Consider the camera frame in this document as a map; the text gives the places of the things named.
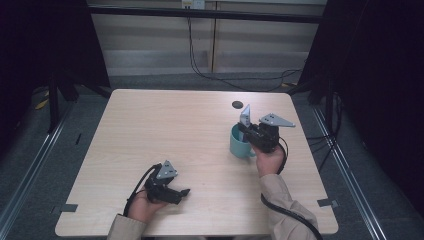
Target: mug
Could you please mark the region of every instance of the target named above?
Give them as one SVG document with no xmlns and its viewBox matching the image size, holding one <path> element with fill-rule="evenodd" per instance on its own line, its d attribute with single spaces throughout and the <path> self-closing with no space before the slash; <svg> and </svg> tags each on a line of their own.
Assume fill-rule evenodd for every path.
<svg viewBox="0 0 424 240">
<path fill-rule="evenodd" d="M 238 158 L 254 157 L 256 154 L 253 152 L 250 143 L 242 142 L 239 140 L 240 131 L 238 125 L 231 128 L 230 134 L 230 152 Z"/>
</svg>

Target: hand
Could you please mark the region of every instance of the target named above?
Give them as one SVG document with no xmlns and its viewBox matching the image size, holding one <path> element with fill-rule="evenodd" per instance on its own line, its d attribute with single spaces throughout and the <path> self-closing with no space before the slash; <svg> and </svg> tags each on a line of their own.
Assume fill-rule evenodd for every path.
<svg viewBox="0 0 424 240">
<path fill-rule="evenodd" d="M 283 150 L 277 146 L 274 152 L 264 153 L 253 144 L 250 145 L 256 153 L 256 167 L 258 168 L 259 177 L 268 174 L 276 174 L 283 162 Z"/>
<path fill-rule="evenodd" d="M 137 193 L 128 211 L 128 217 L 134 220 L 149 223 L 156 211 L 168 205 L 166 202 L 152 203 L 147 198 L 147 192 L 142 189 Z"/>
</svg>

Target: black circle mark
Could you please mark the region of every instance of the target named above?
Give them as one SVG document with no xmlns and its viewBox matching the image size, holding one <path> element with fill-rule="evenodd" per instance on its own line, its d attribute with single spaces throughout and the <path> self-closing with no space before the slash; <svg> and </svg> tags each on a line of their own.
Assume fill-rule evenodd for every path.
<svg viewBox="0 0 424 240">
<path fill-rule="evenodd" d="M 234 101 L 232 105 L 235 109 L 240 109 L 243 107 L 243 103 L 240 101 Z"/>
</svg>

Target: gray floor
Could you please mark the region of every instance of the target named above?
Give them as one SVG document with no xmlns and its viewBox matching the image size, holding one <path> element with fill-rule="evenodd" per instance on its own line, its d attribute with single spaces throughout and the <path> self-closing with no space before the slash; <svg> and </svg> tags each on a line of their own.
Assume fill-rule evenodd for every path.
<svg viewBox="0 0 424 240">
<path fill-rule="evenodd" d="M 252 77 L 249 74 L 220 74 L 220 77 Z M 256 74 L 259 77 L 279 76 L 278 73 Z M 285 79 L 295 82 L 299 75 Z M 242 91 L 223 81 L 207 80 L 195 74 L 113 77 L 113 88 L 143 89 L 189 89 L 214 91 Z M 279 86 L 280 80 L 231 80 L 233 85 L 251 91 L 266 91 Z M 278 88 L 274 92 L 284 92 Z M 59 215 L 51 213 L 53 207 L 66 202 L 73 181 L 82 164 L 101 115 L 107 104 L 90 90 L 79 88 L 81 96 L 75 103 L 61 102 L 61 109 L 69 106 L 71 111 L 64 128 L 46 162 L 41 168 L 25 202 L 8 232 L 7 239 L 61 239 L 54 233 Z M 314 107 L 306 100 L 308 93 L 293 96 L 293 102 L 307 137 L 321 136 L 315 118 Z M 33 105 L 42 97 L 34 96 Z M 13 147 L 0 162 L 0 209 L 4 210 L 15 189 L 19 186 L 31 161 L 42 145 L 49 126 L 47 108 L 28 110 L 19 128 Z M 325 141 L 310 140 L 311 151 L 317 166 L 324 159 L 328 146 Z M 354 124 L 344 114 L 338 143 L 345 154 L 371 208 L 381 223 L 386 239 L 424 239 L 424 223 L 411 207 L 401 191 L 381 171 L 372 155 L 362 146 Z M 339 204 L 334 208 L 339 231 L 324 239 L 373 239 L 352 195 L 345 183 L 336 161 L 330 154 L 321 171 L 321 177 L 332 200 Z"/>
</svg>

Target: beige sleeve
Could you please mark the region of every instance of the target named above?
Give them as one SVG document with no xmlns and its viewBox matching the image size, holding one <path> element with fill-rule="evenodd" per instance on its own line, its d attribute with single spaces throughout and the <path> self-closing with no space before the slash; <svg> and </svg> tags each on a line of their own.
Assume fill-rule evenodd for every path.
<svg viewBox="0 0 424 240">
<path fill-rule="evenodd" d="M 146 224 L 117 214 L 107 240 L 140 240 Z"/>
<path fill-rule="evenodd" d="M 274 205 L 280 206 L 303 216 L 318 228 L 315 215 L 303 207 L 298 201 L 293 201 L 283 178 L 277 174 L 269 174 L 260 178 L 262 194 Z M 303 223 L 274 210 L 269 209 L 269 228 L 272 239 L 277 240 L 314 240 L 314 234 Z"/>
</svg>

